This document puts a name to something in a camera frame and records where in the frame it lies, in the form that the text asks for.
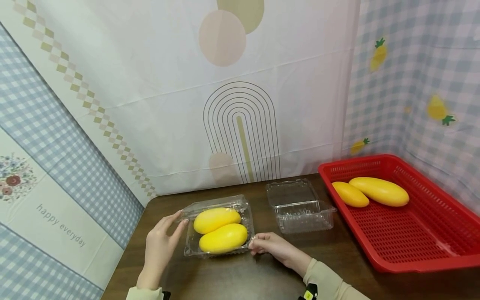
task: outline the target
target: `wrist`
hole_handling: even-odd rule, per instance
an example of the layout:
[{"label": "wrist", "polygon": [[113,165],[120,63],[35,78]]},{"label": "wrist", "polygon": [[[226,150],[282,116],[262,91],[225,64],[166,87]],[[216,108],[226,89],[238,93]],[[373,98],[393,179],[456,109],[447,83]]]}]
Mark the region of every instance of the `wrist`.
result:
[{"label": "wrist", "polygon": [[149,270],[144,267],[143,270],[140,272],[140,275],[138,276],[137,288],[156,290],[158,289],[158,285],[160,284],[161,277],[161,270]]},{"label": "wrist", "polygon": [[304,278],[307,274],[307,269],[311,261],[311,256],[303,251],[299,251],[299,253],[295,255],[295,258],[292,259],[292,270]]}]

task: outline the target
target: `wrist strap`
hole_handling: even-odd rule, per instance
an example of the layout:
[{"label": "wrist strap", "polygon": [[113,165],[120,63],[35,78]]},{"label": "wrist strap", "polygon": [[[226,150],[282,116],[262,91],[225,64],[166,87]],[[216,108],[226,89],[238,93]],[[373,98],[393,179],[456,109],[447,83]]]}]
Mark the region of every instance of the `wrist strap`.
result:
[{"label": "wrist strap", "polygon": [[167,291],[162,291],[162,294],[163,294],[163,300],[169,300],[170,296],[172,295],[172,293]]},{"label": "wrist strap", "polygon": [[307,290],[303,294],[303,297],[299,297],[298,300],[317,300],[318,288],[314,283],[307,285]]}]

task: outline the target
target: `person's left hand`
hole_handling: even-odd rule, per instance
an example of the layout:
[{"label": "person's left hand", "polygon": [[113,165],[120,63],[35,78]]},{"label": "person's left hand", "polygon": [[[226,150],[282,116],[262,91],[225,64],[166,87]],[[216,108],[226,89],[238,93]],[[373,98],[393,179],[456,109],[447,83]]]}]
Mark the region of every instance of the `person's left hand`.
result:
[{"label": "person's left hand", "polygon": [[171,216],[162,218],[148,233],[145,247],[145,265],[138,276],[137,288],[156,290],[163,271],[172,258],[173,251],[177,247],[180,236],[187,226],[188,220],[183,220],[175,229],[171,237],[167,235],[167,229],[181,215],[181,210]]}]

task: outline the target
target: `diamond pattern border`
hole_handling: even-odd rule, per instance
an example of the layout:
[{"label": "diamond pattern border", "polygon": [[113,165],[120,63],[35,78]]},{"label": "diamond pattern border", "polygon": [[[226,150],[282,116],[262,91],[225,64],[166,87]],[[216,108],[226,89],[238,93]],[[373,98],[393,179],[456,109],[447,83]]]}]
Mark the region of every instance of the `diamond pattern border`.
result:
[{"label": "diamond pattern border", "polygon": [[101,107],[100,101],[95,98],[95,93],[89,89],[89,85],[84,81],[83,75],[76,70],[74,63],[70,61],[67,53],[62,51],[61,44],[55,40],[55,33],[46,27],[45,19],[36,12],[36,6],[31,0],[12,0],[13,10],[24,16],[23,24],[30,27],[32,36],[41,43],[40,49],[50,53],[49,60],[56,64],[56,71],[63,73],[63,79],[70,84],[70,89],[77,93],[76,98],[82,102],[82,106],[88,110],[88,113],[94,117],[94,122],[98,128],[103,131],[103,135],[112,144],[112,148],[117,150],[120,160],[124,161],[128,170],[138,181],[147,197],[156,196],[155,187],[150,182],[145,170],[141,167],[135,154],[127,146],[115,123],[110,120],[110,116],[105,113]]}]

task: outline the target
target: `white curtain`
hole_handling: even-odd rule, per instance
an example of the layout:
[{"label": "white curtain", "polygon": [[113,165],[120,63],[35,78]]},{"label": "white curtain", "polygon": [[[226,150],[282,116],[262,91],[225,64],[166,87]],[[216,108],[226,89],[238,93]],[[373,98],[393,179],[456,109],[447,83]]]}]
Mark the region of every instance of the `white curtain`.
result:
[{"label": "white curtain", "polygon": [[5,27],[143,204],[341,152],[358,1],[21,2]]}]

